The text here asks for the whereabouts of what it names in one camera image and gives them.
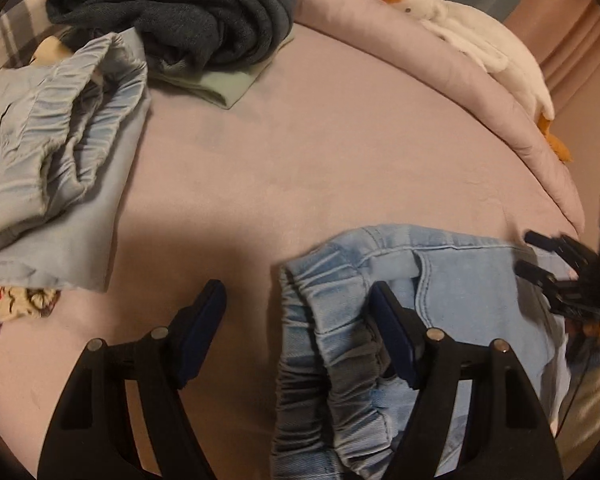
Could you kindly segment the right hand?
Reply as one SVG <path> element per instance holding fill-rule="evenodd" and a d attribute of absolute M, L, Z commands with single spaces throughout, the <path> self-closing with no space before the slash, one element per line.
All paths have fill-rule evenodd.
<path fill-rule="evenodd" d="M 568 336 L 573 339 L 579 336 L 593 339 L 600 346 L 600 322 L 580 322 L 565 319 L 565 330 Z"/>

